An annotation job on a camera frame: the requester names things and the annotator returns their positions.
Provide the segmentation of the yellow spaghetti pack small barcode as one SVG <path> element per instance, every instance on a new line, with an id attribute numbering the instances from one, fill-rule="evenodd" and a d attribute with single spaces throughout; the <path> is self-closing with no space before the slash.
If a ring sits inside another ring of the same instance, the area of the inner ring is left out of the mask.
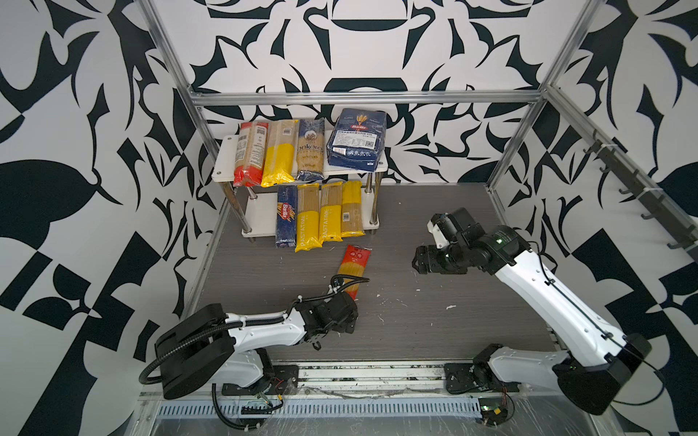
<path id="1" fill-rule="evenodd" d="M 362 217 L 362 183 L 346 182 L 342 190 L 341 237 L 363 236 L 365 234 Z"/>

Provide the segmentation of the dark blue Barilla pasta box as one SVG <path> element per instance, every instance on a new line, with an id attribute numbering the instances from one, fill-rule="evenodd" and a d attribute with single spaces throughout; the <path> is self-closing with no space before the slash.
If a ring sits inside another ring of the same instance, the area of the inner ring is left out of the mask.
<path id="1" fill-rule="evenodd" d="M 343 109 L 326 145 L 328 164 L 373 173 L 385 150 L 386 128 L 385 112 Z"/>

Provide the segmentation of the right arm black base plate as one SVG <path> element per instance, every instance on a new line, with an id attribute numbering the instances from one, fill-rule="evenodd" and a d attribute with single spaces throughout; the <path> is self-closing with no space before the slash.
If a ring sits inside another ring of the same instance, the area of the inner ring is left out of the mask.
<path id="1" fill-rule="evenodd" d="M 518 383 L 504 383 L 483 363 L 446 363 L 445 390 L 454 395 L 475 392 L 519 392 Z"/>

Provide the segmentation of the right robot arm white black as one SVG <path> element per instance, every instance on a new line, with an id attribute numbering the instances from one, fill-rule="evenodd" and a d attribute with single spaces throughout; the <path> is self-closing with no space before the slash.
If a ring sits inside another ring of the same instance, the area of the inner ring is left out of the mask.
<path id="1" fill-rule="evenodd" d="M 500 225 L 487 232 L 463 208 L 435 214 L 427 229 L 434 244 L 416 248 L 416 272 L 466 274 L 476 268 L 490 274 L 515 291 L 565 346 L 561 352 L 534 352 L 492 343 L 468 367 L 447 365 L 451 394 L 523 383 L 560 392 L 582 411 L 601 415 L 645 363 L 649 341 L 605 321 L 554 276 L 516 230 Z"/>

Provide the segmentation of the dark blue clear spaghetti pack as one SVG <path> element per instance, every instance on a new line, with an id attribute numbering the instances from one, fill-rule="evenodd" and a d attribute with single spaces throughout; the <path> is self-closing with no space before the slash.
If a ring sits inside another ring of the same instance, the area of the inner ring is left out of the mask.
<path id="1" fill-rule="evenodd" d="M 324 178 L 325 121 L 301 119 L 298 122 L 296 180 L 313 182 Z"/>

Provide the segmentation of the red spaghetti pack white label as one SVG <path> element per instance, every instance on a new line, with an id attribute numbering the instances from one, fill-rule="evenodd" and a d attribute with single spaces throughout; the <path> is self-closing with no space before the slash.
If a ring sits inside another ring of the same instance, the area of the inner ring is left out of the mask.
<path id="1" fill-rule="evenodd" d="M 268 122 L 241 124 L 234 156 L 235 187 L 261 185 L 268 130 Z"/>

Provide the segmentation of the yellow Pastatime spaghetti pack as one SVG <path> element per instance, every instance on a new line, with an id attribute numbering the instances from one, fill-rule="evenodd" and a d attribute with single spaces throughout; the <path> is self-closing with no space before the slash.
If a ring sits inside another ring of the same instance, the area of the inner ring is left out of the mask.
<path id="1" fill-rule="evenodd" d="M 320 196 L 320 241 L 322 243 L 340 242 L 342 240 L 343 183 L 323 185 Z"/>
<path id="2" fill-rule="evenodd" d="M 322 247 L 319 236 L 320 185 L 309 183 L 297 189 L 296 252 Z"/>

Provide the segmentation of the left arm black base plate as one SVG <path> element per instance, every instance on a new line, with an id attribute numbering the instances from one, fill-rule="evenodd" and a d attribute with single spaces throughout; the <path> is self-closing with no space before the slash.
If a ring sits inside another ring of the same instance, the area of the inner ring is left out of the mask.
<path id="1" fill-rule="evenodd" d="M 234 383 L 225 383 L 222 388 L 223 396 L 254 396 L 263 394 L 283 394 L 288 389 L 297 387 L 299 378 L 298 365 L 274 365 L 270 374 L 265 374 L 251 387 L 242 388 Z"/>

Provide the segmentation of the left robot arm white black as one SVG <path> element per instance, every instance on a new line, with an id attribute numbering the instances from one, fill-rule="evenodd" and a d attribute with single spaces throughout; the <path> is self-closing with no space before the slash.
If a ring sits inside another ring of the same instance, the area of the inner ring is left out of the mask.
<path id="1" fill-rule="evenodd" d="M 212 383 L 222 368 L 224 385 L 244 394 L 266 392 L 274 379 L 267 349 L 319 341 L 331 332 L 354 332 L 358 308 L 344 291 L 300 299 L 282 312 L 227 314 L 209 304 L 161 335 L 156 358 L 139 374 L 143 385 L 160 384 L 167 400 L 179 399 Z"/>

